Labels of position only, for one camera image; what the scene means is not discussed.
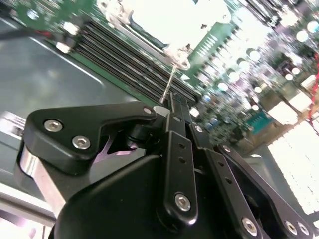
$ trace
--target silver screw head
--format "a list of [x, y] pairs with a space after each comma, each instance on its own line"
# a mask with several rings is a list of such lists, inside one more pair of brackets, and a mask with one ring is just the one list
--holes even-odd
[[198, 125], [195, 126], [195, 129], [200, 132], [200, 133], [203, 133], [203, 130], [201, 129], [201, 127], [199, 127]]
[[301, 230], [304, 234], [306, 234], [306, 235], [309, 236], [310, 233], [309, 233], [308, 229], [307, 229], [302, 223], [298, 222], [298, 226], [299, 226], [300, 230]]
[[57, 120], [47, 120], [44, 122], [44, 128], [49, 132], [59, 132], [63, 129], [63, 125]]
[[230, 148], [229, 148], [227, 145], [223, 145], [223, 149], [224, 149], [226, 152], [230, 153]]
[[190, 210], [190, 201], [184, 194], [178, 193], [175, 196], [175, 203], [178, 206], [179, 209], [181, 209], [184, 212], [187, 212]]
[[292, 234], [294, 234], [294, 235], [298, 234], [297, 229], [295, 228], [295, 226], [291, 222], [285, 221], [285, 225], [286, 225], [288, 231], [290, 231]]
[[149, 109], [149, 108], [143, 108], [144, 112], [147, 113], [147, 114], [151, 114], [152, 111]]
[[87, 137], [76, 136], [72, 139], [73, 146], [78, 149], [88, 149], [91, 146], [91, 142]]
[[249, 218], [243, 218], [242, 220], [244, 228], [251, 234], [252, 236], [257, 236], [257, 228], [255, 224]]

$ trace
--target metal pin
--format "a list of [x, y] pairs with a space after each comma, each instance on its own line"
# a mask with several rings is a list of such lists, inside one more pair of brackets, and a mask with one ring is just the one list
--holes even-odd
[[170, 86], [171, 86], [172, 83], [173, 83], [173, 77], [174, 77], [174, 74], [175, 74], [175, 72], [176, 72], [176, 69], [177, 69], [177, 66], [176, 66], [175, 64], [173, 64], [173, 68], [172, 68], [172, 70], [171, 70], [171, 73], [170, 73], [170, 76], [169, 76], [169, 80], [168, 80], [167, 86], [166, 86], [166, 88], [165, 88], [165, 90], [164, 90], [164, 93], [163, 93], [161, 99], [159, 100], [159, 102], [160, 102], [161, 104], [164, 103], [164, 100], [165, 100], [165, 98], [166, 98], [166, 95], [168, 94], [168, 91], [169, 91], [169, 89], [170, 89]]

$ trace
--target blurred circuit board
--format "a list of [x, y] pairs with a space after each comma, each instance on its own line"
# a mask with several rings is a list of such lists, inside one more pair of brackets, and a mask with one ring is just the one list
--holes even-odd
[[273, 121], [293, 124], [278, 112], [295, 117], [310, 104], [292, 103], [310, 96], [302, 82], [313, 83], [316, 73], [319, 15], [311, 0], [5, 2], [15, 20], [40, 30], [70, 33], [65, 23], [90, 17], [68, 36], [76, 41], [69, 54], [152, 106], [178, 65], [170, 90], [187, 98], [213, 144], [258, 134]]

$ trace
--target black metal bracket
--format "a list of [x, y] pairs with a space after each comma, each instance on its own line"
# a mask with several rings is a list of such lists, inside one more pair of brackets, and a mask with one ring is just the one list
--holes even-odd
[[[145, 238], [313, 238], [313, 229], [236, 151], [213, 149], [187, 106], [170, 99], [171, 112], [163, 115], [140, 102], [30, 114], [17, 169], [53, 206], [55, 239], [124, 237], [126, 227]], [[48, 130], [48, 120], [60, 124]], [[75, 145], [79, 135], [90, 145]], [[147, 155], [90, 183], [94, 161], [136, 148]]]

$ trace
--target white connector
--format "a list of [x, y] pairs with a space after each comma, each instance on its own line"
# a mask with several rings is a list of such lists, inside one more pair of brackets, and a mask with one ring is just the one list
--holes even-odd
[[57, 49], [59, 49], [61, 52], [63, 52], [64, 54], [67, 54], [71, 51], [71, 47], [69, 47], [68, 45], [62, 43], [62, 42], [58, 42], [55, 47]]
[[66, 30], [67, 32], [69, 32], [73, 36], [79, 32], [79, 27], [74, 25], [73, 23], [68, 22], [68, 21], [66, 21], [63, 24], [63, 29]]

